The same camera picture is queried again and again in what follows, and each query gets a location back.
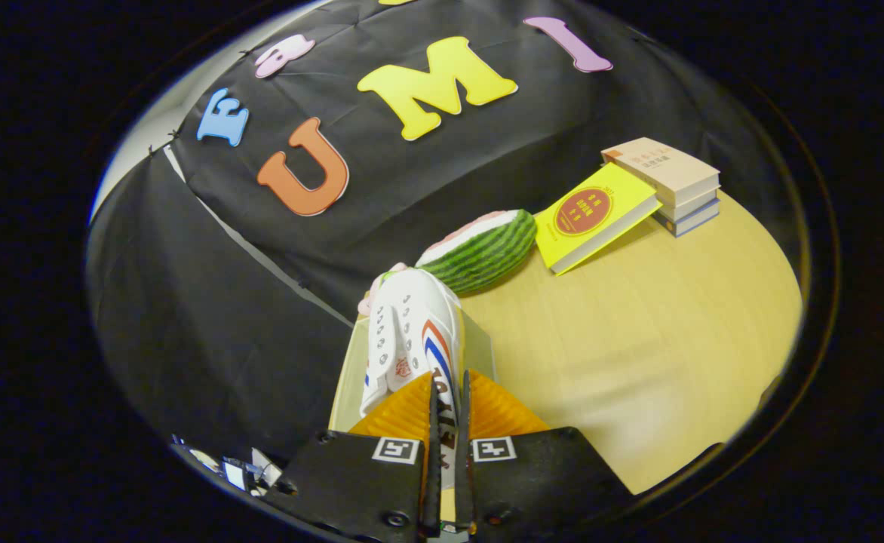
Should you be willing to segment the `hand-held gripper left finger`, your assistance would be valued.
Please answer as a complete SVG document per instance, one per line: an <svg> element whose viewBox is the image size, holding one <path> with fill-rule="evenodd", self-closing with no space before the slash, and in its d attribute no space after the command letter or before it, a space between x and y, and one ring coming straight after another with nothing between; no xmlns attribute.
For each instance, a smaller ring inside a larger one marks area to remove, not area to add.
<svg viewBox="0 0 884 543"><path fill-rule="evenodd" d="M425 374L348 432L325 430L284 469L280 509L331 541L422 542L440 532L438 392Z"/></svg>

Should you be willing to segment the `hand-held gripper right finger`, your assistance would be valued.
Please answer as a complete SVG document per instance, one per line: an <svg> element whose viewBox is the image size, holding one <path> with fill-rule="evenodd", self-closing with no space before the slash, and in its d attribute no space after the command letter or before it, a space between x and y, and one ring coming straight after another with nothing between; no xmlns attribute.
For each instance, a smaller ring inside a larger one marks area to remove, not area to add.
<svg viewBox="0 0 884 543"><path fill-rule="evenodd" d="M464 373L456 453L456 522L472 539L574 539L631 505L580 430L548 428L473 370Z"/></svg>

